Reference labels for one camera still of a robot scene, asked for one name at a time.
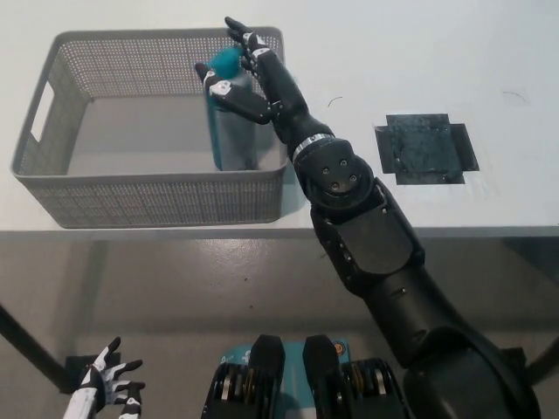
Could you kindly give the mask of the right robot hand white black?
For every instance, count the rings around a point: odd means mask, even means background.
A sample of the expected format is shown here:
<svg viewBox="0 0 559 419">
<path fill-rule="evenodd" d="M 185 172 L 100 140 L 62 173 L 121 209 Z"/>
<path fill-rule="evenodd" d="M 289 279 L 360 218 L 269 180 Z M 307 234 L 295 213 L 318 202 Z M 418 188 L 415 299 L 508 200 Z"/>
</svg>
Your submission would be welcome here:
<svg viewBox="0 0 559 419">
<path fill-rule="evenodd" d="M 260 125 L 271 123 L 292 159 L 305 149 L 334 141 L 334 133 L 311 115 L 292 74 L 259 33 L 232 17 L 224 22 L 241 50 L 241 67 L 263 94 L 248 92 L 219 76 L 216 68 L 198 63 L 195 69 L 204 92 L 227 111 Z"/>
</svg>

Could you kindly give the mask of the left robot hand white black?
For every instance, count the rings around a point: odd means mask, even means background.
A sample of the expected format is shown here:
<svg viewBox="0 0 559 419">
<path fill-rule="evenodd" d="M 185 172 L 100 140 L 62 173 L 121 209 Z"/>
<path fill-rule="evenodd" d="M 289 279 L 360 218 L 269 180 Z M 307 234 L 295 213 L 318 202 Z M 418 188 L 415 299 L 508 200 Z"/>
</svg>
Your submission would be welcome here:
<svg viewBox="0 0 559 419">
<path fill-rule="evenodd" d="M 146 384 L 122 380 L 124 373 L 142 366 L 142 360 L 123 362 L 109 367 L 109 358 L 115 354 L 121 338 L 115 337 L 86 368 L 86 372 L 72 393 L 63 415 L 64 419 L 95 418 L 106 406 L 121 405 L 119 418 L 138 419 L 142 415 L 141 391 Z"/>
</svg>

